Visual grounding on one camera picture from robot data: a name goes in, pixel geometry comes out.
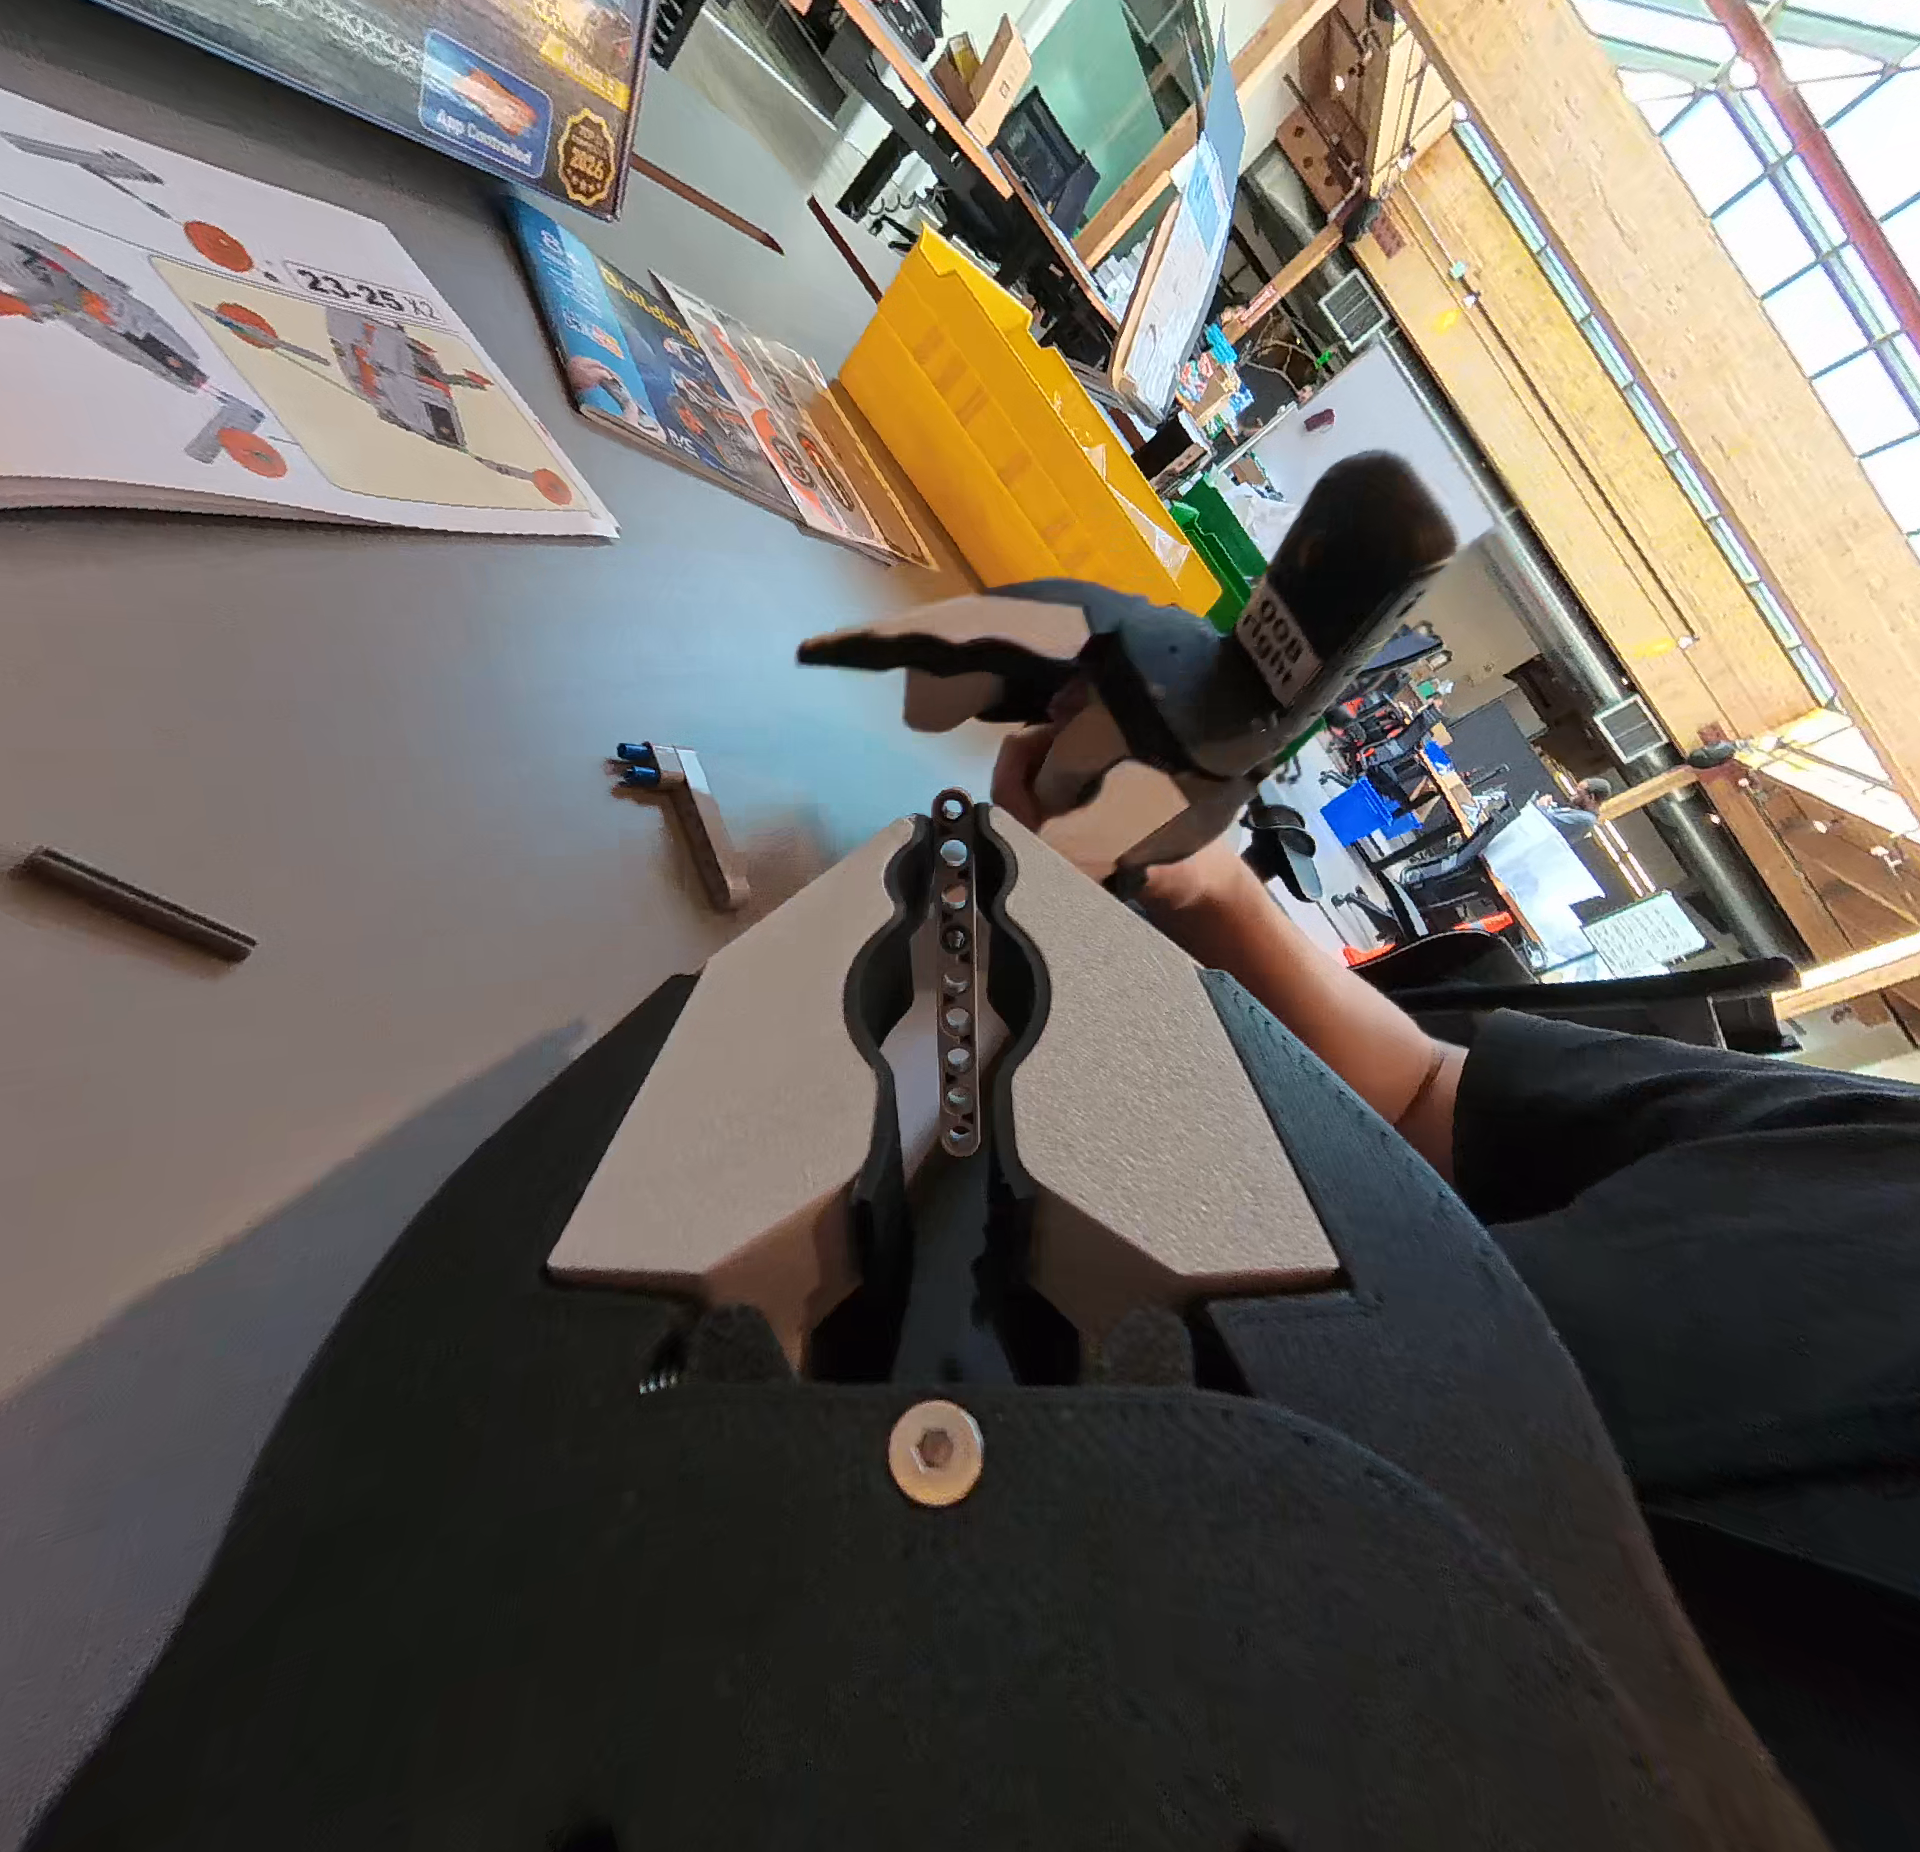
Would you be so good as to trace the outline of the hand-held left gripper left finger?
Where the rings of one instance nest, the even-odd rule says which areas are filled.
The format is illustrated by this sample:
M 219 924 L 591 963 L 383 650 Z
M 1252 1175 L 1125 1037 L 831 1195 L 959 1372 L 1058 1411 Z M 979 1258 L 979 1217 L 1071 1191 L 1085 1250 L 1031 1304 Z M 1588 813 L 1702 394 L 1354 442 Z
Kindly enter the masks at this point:
M 853 1184 L 887 1077 L 849 1024 L 862 951 L 898 919 L 894 818 L 708 960 L 547 1257 L 566 1285 L 761 1311 L 792 1367 L 855 1288 Z

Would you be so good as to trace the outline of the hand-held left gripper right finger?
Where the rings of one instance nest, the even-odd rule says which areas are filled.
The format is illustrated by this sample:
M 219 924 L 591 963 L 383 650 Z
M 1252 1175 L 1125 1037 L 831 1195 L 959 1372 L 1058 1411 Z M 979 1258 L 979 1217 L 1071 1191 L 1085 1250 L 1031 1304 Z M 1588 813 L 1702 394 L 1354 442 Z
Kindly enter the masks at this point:
M 1074 1384 L 1120 1321 L 1340 1288 L 1340 1257 L 1202 966 L 999 808 L 983 1321 L 1017 1384 Z

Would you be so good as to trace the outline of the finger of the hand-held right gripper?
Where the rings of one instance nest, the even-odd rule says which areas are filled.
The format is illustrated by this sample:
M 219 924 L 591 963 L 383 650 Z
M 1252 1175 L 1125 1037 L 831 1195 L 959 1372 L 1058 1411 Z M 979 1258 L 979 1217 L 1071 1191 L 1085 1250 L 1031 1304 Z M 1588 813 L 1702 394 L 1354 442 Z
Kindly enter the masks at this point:
M 1074 698 L 1075 683 L 1058 678 L 1016 683 L 988 670 L 907 670 L 901 724 L 911 732 L 955 732 L 967 724 L 1030 729 L 1058 721 Z
M 1064 683 L 1103 608 L 1101 589 L 963 594 L 807 637 L 798 646 L 798 663 Z

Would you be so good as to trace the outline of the long grey toy beam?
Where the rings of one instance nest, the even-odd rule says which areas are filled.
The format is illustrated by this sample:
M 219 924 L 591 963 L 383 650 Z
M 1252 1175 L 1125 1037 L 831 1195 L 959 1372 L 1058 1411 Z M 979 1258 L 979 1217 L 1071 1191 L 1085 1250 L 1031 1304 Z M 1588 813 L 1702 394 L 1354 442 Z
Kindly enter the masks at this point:
M 965 790 L 946 788 L 933 798 L 928 824 L 938 1148 L 949 1161 L 967 1161 L 983 1142 L 988 1111 L 979 808 Z

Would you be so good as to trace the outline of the short grey toy beam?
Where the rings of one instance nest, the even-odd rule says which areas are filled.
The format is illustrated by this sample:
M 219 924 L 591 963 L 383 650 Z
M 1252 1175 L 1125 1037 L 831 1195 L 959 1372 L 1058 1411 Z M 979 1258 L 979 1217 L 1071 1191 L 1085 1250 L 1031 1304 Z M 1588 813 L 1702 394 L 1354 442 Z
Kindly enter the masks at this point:
M 708 904 L 721 913 L 743 909 L 752 898 L 752 884 L 708 780 L 706 763 L 689 748 L 670 743 L 654 743 L 652 760 L 659 775 L 654 791 L 678 823 Z

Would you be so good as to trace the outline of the person's right forearm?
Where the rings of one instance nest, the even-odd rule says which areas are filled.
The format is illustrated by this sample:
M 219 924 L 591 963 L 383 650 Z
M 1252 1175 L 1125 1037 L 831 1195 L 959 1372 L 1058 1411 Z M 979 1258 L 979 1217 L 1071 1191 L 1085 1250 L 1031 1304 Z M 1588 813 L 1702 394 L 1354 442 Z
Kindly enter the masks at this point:
M 1219 840 L 1146 874 L 1141 906 L 1203 969 L 1229 975 L 1442 1177 L 1453 1177 L 1453 1111 L 1465 1051 L 1335 962 Z

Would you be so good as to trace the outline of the grey desk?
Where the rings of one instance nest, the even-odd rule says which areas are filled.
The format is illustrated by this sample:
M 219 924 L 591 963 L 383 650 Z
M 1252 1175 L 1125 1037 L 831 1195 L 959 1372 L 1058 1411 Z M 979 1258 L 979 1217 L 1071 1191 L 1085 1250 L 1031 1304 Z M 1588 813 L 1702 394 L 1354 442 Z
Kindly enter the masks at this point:
M 5 89 L 386 222 L 620 524 L 412 538 L 5 518 L 5 863 L 57 847 L 255 938 L 219 966 L 5 877 L 5 1847 L 194 1595 L 278 1411 L 408 1220 L 738 919 L 614 743 L 706 760 L 792 895 L 997 732 L 799 640 L 965 592 L 587 428 L 495 190 L 83 0 Z

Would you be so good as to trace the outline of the person's right hand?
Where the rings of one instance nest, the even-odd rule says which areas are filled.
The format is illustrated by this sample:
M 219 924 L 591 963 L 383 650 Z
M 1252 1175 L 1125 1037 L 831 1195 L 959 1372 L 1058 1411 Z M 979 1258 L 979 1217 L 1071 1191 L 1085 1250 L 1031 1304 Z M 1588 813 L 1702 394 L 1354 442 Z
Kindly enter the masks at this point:
M 1031 832 L 1045 818 L 1038 779 L 1056 736 L 1058 727 L 1048 724 L 1014 732 L 1003 738 L 993 763 L 992 801 Z M 1184 859 L 1148 866 L 1131 898 L 1171 938 L 1202 938 L 1229 911 L 1271 911 L 1265 887 L 1228 838 Z

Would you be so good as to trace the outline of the green storage bin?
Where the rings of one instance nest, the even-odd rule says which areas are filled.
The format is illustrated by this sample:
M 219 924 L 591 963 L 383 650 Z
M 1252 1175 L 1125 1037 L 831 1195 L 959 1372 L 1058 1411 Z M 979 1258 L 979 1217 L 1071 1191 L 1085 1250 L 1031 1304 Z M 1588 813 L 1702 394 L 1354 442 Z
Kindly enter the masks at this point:
M 1217 597 L 1208 619 L 1226 637 L 1265 579 L 1269 556 L 1246 532 L 1229 501 L 1203 478 L 1167 501 L 1165 509 L 1215 578 Z

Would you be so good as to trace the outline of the yellow plastic storage bin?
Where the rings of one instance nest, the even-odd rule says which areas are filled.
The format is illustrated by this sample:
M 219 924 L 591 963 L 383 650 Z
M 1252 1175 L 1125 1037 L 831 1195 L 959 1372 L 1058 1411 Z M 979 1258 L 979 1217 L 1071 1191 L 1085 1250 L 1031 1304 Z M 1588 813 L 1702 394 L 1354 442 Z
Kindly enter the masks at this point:
M 1206 617 L 1220 584 L 1030 310 L 923 230 L 837 374 L 976 579 Z

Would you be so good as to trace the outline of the blue storage bin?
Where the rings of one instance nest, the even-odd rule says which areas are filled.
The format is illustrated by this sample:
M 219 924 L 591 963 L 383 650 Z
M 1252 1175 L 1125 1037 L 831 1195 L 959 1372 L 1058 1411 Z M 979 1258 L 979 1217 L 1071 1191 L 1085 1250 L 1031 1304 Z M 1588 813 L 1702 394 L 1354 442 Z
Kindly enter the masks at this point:
M 1367 777 L 1358 779 L 1325 801 L 1317 812 L 1332 838 L 1344 849 L 1373 838 L 1400 840 L 1423 827 L 1422 812 L 1390 779 L 1385 786 Z

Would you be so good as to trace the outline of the white orange sticker sheet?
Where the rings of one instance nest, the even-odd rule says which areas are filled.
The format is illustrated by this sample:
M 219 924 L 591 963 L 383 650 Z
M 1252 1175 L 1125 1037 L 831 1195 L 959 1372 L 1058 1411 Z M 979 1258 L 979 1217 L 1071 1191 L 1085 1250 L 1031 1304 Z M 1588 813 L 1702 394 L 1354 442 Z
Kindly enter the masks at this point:
M 733 313 L 698 300 L 677 281 L 652 276 L 693 332 L 733 411 L 746 421 L 796 520 L 816 536 L 884 552 L 884 530 L 808 412 L 812 374 L 805 366 L 785 369 Z

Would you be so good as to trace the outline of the black office chair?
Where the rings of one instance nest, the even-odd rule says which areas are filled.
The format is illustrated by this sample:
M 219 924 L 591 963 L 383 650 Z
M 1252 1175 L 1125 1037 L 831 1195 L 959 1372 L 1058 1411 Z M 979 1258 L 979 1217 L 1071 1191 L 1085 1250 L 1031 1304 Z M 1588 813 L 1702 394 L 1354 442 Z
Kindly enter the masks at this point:
M 1626 980 L 1543 981 L 1501 934 L 1476 929 L 1422 938 L 1350 970 L 1436 1040 L 1473 1048 L 1497 1012 L 1578 1024 L 1677 1045 L 1783 1056 L 1775 996 L 1797 987 L 1778 956 Z

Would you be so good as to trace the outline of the small blue booklet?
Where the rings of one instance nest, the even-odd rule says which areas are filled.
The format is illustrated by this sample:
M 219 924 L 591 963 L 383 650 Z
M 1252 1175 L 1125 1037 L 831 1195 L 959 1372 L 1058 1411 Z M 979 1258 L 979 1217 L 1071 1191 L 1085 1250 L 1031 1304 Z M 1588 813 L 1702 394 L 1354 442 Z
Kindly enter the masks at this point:
M 661 456 L 715 463 L 712 381 L 677 318 L 540 207 L 507 197 L 501 216 L 576 412 Z

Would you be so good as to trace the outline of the white notice board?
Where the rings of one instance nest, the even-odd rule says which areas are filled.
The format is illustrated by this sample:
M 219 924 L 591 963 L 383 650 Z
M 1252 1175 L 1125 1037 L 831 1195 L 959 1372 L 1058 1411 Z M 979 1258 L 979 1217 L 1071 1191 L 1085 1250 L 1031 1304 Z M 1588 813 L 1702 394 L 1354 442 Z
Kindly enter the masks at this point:
M 1582 941 L 1605 980 L 1660 977 L 1715 951 L 1712 938 L 1669 891 L 1595 915 L 1582 926 Z

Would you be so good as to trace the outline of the person's black shirt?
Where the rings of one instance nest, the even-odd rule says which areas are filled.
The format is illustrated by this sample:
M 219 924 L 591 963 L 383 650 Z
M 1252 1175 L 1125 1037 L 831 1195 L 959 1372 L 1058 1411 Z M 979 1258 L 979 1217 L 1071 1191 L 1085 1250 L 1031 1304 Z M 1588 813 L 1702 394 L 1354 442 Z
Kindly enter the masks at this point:
M 1836 1847 L 1915 1847 L 1915 1088 L 1513 1012 L 1389 1042 L 1742 1714 Z

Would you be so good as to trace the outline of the dark toy axle rod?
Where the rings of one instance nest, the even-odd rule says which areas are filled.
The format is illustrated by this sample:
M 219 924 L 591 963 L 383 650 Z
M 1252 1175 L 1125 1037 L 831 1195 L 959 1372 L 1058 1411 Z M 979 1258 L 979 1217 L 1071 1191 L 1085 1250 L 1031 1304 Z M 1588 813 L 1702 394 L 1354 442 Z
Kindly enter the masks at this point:
M 151 892 L 69 852 L 32 849 L 13 863 L 10 876 L 219 963 L 240 966 L 257 951 L 257 940 L 251 933 Z

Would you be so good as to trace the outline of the open instruction booklet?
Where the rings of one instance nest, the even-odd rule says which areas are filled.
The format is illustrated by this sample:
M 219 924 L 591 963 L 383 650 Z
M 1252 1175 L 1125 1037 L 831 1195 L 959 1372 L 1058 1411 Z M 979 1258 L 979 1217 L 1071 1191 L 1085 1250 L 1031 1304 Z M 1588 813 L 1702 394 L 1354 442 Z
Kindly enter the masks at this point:
M 614 541 L 377 221 L 1 94 L 1 506 Z

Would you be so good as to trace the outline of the red ceiling pipe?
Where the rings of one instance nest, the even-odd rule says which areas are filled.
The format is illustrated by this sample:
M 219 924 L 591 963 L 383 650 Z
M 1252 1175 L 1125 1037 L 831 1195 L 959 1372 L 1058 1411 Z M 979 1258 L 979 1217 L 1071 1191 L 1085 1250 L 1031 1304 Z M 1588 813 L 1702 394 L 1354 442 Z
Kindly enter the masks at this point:
M 1906 267 L 1888 244 L 1879 218 L 1860 194 L 1847 164 L 1836 154 L 1828 133 L 1792 82 L 1764 17 L 1747 0 L 1704 0 L 1715 22 L 1728 33 L 1735 51 L 1756 77 L 1767 108 L 1778 119 L 1792 153 L 1808 165 L 1824 206 L 1834 209 L 1847 243 L 1858 251 L 1867 274 L 1893 308 L 1897 329 L 1917 341 L 1917 294 Z

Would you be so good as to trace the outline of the blue robot toy box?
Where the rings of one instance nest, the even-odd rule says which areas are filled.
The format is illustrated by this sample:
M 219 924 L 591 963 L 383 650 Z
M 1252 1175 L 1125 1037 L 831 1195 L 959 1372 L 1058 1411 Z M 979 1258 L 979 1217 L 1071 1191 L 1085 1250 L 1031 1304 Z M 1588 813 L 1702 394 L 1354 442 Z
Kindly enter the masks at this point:
M 621 209 L 659 0 L 91 0 L 591 218 Z

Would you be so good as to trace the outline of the silver air duct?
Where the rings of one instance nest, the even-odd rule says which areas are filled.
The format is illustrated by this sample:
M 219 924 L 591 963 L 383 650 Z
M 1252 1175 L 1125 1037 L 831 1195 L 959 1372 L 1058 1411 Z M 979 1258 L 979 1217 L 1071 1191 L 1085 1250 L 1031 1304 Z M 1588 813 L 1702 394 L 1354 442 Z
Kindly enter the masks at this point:
M 1595 621 L 1576 597 L 1570 583 L 1539 536 L 1508 483 L 1484 458 L 1476 442 L 1457 416 L 1453 401 L 1413 353 L 1404 332 L 1389 331 L 1376 348 L 1390 358 L 1394 373 L 1423 409 L 1467 486 L 1493 513 L 1497 545 L 1493 549 L 1494 583 L 1522 617 L 1548 666 L 1578 701 L 1587 725 L 1595 714 L 1626 701 L 1639 701 L 1614 648 L 1597 636 Z M 1760 874 L 1743 856 L 1739 843 L 1715 820 L 1704 794 L 1705 775 L 1681 763 L 1679 786 L 1646 808 L 1662 832 L 1669 852 L 1685 866 L 1690 881 L 1704 891 L 1724 915 L 1725 929 L 1750 951 L 1800 951 L 1797 933 Z

